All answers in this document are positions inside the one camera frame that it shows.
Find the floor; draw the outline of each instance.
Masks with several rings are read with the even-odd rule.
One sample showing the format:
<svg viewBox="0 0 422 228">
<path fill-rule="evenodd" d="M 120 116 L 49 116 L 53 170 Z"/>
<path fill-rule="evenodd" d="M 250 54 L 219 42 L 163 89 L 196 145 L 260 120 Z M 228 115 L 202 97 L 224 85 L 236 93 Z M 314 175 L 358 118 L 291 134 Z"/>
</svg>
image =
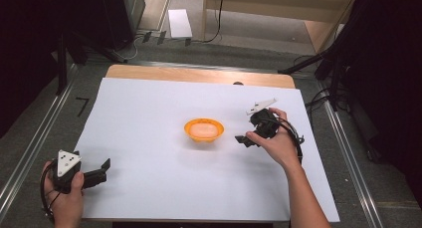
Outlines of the floor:
<svg viewBox="0 0 422 228">
<path fill-rule="evenodd" d="M 188 11 L 194 38 L 198 38 L 199 29 L 195 22 L 198 12 L 194 9 L 196 2 L 185 3 L 185 0 L 171 0 L 168 8 L 180 9 L 183 5 Z M 139 53 L 130 64 L 139 65 L 148 62 L 171 63 L 168 66 L 197 67 L 194 65 L 212 66 L 222 70 L 244 70 L 260 73 L 275 73 L 277 69 L 290 67 L 298 63 L 301 55 L 312 55 L 313 46 L 305 25 L 301 21 L 283 21 L 283 25 L 273 24 L 273 18 L 260 18 L 248 15 L 224 13 L 222 14 L 221 37 L 210 44 L 196 44 L 185 46 L 184 41 L 165 40 L 158 44 L 158 39 L 142 43 L 136 42 Z M 214 35 L 216 29 L 212 26 L 215 22 L 214 12 L 208 12 L 210 21 L 207 38 Z M 168 19 L 164 19 L 162 30 L 168 29 Z M 132 57 L 135 49 L 132 46 L 118 51 L 124 57 Z M 90 52 L 90 59 L 85 66 L 75 66 L 70 73 L 74 75 L 73 86 L 69 89 L 67 99 L 61 105 L 62 110 L 56 114 L 51 127 L 46 129 L 40 147 L 37 144 L 30 148 L 37 148 L 38 155 L 34 154 L 33 165 L 28 167 L 24 174 L 22 187 L 17 193 L 10 193 L 13 202 L 9 204 L 7 214 L 0 213 L 1 227 L 46 227 L 49 223 L 42 219 L 39 211 L 38 179 L 41 167 L 48 157 L 54 157 L 58 147 L 64 150 L 73 150 L 84 128 L 86 119 L 93 107 L 98 86 L 106 69 L 111 65 L 102 56 Z M 316 66 L 309 66 L 300 73 L 293 74 L 295 84 L 301 90 L 304 102 L 309 102 L 312 97 L 327 85 L 329 81 L 318 82 L 313 77 Z M 2 173 L 14 174 L 17 167 L 16 157 L 25 156 L 25 150 L 31 143 L 33 134 L 37 132 L 39 124 L 43 122 L 44 115 L 49 111 L 50 105 L 58 98 L 54 96 L 56 82 L 48 85 L 39 95 L 37 100 L 22 114 L 11 130 L 0 140 L 2 154 Z M 90 98 L 81 116 L 83 104 L 76 100 Z M 331 186 L 335 204 L 340 220 L 333 223 L 332 227 L 422 227 L 421 210 L 407 187 L 403 175 L 388 163 L 375 164 L 368 160 L 365 151 L 365 142 L 356 128 L 352 115 L 346 112 L 332 113 L 328 105 L 322 105 L 313 116 L 316 143 L 325 168 L 326 176 Z M 344 134 L 334 129 L 338 119 Z M 350 166 L 352 155 L 355 166 Z M 0 186 L 6 186 L 10 175 L 2 175 Z M 356 179 L 362 179 L 365 186 L 356 185 Z M 361 190 L 367 190 L 359 196 Z M 0 201 L 4 201 L 3 192 Z M 375 211 L 368 210 L 365 201 L 375 204 Z M 108 222 L 83 222 L 82 227 L 110 227 Z M 275 227 L 288 227 L 286 222 L 275 223 Z"/>
</svg>

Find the person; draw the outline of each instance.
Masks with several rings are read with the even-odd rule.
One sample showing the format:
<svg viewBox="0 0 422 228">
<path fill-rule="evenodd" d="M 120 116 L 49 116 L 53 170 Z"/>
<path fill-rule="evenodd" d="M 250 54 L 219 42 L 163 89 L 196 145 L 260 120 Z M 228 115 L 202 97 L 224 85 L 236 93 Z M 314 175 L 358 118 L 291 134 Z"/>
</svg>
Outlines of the person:
<svg viewBox="0 0 422 228">
<path fill-rule="evenodd" d="M 283 120 L 287 114 L 275 108 L 269 111 Z M 287 131 L 280 127 L 277 134 L 270 139 L 260 137 L 252 131 L 246 132 L 246 137 L 259 144 L 285 171 L 289 183 L 289 197 L 291 208 L 291 225 L 293 228 L 330 227 L 317 198 L 308 182 L 304 169 L 298 160 L 298 155 L 292 139 Z M 84 175 L 78 172 L 72 180 L 72 190 L 69 194 L 61 194 L 52 205 L 55 218 L 55 227 L 78 227 L 84 210 L 82 186 Z M 46 178 L 45 190 L 53 190 L 53 182 Z M 52 201 L 57 192 L 47 194 Z"/>
</svg>

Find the yellow bowl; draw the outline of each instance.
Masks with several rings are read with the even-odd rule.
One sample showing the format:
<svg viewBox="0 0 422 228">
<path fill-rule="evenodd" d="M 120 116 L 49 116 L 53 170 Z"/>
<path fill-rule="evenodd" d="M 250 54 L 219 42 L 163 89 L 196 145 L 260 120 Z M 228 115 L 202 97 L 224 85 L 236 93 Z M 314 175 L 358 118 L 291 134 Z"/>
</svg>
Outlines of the yellow bowl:
<svg viewBox="0 0 422 228">
<path fill-rule="evenodd" d="M 211 142 L 223 134 L 224 126 L 211 118 L 197 118 L 189 121 L 184 130 L 194 141 Z"/>
</svg>

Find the white tabletop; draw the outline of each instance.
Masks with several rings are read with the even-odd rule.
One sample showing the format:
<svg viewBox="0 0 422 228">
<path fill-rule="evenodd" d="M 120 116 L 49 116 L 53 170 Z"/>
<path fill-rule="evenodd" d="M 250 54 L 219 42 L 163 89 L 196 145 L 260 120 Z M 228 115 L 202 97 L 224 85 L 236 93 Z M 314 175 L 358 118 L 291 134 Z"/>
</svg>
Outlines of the white tabletop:
<svg viewBox="0 0 422 228">
<path fill-rule="evenodd" d="M 299 90 L 104 79 L 77 144 L 83 170 L 107 159 L 107 182 L 85 192 L 84 218 L 101 220 L 281 221 L 290 219 L 287 179 L 263 149 L 235 135 L 253 130 L 246 110 L 278 99 L 300 135 L 303 167 L 329 221 L 338 214 Z M 184 132 L 193 118 L 225 126 L 212 143 Z"/>
</svg>

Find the metal strip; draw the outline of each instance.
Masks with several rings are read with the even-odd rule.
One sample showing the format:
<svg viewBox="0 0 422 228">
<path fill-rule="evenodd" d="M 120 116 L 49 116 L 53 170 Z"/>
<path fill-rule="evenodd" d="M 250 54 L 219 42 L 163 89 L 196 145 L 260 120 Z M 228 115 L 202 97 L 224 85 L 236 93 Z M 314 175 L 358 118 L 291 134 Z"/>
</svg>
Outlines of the metal strip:
<svg viewBox="0 0 422 228">
<path fill-rule="evenodd" d="M 3 187 L 0 193 L 0 224 L 6 216 L 7 211 L 12 205 L 13 200 L 16 197 L 22 183 L 24 182 L 34 160 L 37 158 L 39 151 L 41 150 L 47 135 L 50 132 L 58 114 L 60 113 L 68 95 L 73 87 L 75 78 L 78 74 L 78 68 L 73 64 L 69 69 L 70 81 L 63 90 L 60 96 L 57 96 L 46 116 L 29 142 L 24 154 L 19 160 L 15 167 L 12 175 L 9 177 L 6 185 Z"/>
<path fill-rule="evenodd" d="M 324 85 L 321 82 L 319 82 L 318 84 L 321 89 L 325 89 Z M 369 227 L 384 227 L 381 218 L 378 214 L 375 202 L 372 198 L 368 186 L 366 185 L 363 175 L 360 172 L 350 143 L 348 142 L 347 136 L 341 125 L 338 113 L 333 111 L 331 105 L 328 102 L 325 102 L 324 106 L 326 109 L 326 113 L 328 114 L 329 120 L 331 122 L 332 128 L 334 130 L 335 136 L 337 137 L 341 153 L 344 157 L 344 161 L 347 165 L 348 171 L 354 184 L 354 188 L 356 189 L 357 196 L 359 197 L 360 204 L 362 206 L 363 212 L 365 213 Z"/>
</svg>

